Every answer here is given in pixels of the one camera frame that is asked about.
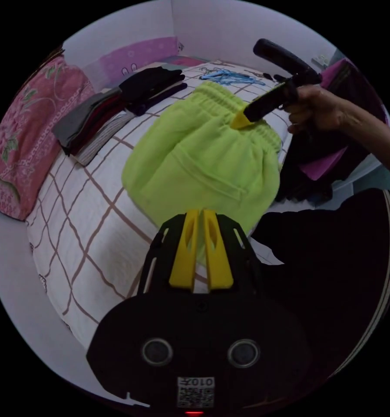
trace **pink pillow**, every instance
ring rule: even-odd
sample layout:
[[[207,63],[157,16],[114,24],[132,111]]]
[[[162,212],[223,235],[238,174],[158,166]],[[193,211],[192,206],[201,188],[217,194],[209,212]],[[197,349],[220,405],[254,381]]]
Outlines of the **pink pillow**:
[[[0,212],[24,220],[60,146],[51,128],[95,94],[63,56],[49,61],[17,94],[0,124]]]

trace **pillow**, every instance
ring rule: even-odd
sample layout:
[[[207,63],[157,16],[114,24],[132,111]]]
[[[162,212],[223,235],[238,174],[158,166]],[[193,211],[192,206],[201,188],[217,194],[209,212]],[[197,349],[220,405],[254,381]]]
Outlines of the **pillow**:
[[[45,63],[18,92],[0,124],[0,212],[24,220],[56,159],[52,127],[94,94],[83,71],[63,56]]]

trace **gray folded clothing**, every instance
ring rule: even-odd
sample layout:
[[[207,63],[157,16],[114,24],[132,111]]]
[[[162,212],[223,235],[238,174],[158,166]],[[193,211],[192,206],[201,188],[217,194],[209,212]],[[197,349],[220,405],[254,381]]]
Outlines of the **gray folded clothing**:
[[[61,118],[52,128],[52,132],[60,144],[64,147],[69,147],[71,141],[81,131],[89,117],[91,117],[93,110],[104,101],[119,94],[121,94],[120,88],[114,88],[106,93],[97,93]]]
[[[125,126],[135,115],[131,112],[119,113],[107,121],[97,134],[76,154],[72,155],[82,166],[87,166],[99,150]]]

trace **qr code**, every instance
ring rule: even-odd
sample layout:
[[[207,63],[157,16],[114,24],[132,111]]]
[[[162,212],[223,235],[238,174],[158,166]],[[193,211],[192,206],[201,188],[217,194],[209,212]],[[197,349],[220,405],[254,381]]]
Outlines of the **qr code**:
[[[178,388],[178,407],[212,408],[213,406],[214,388]]]

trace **wall outlet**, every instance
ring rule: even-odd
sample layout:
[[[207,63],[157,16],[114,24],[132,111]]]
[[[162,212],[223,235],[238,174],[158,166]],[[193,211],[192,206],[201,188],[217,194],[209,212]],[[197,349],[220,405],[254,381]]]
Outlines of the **wall outlet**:
[[[328,58],[326,58],[324,55],[314,56],[312,58],[312,61],[324,69],[327,68],[329,64]]]

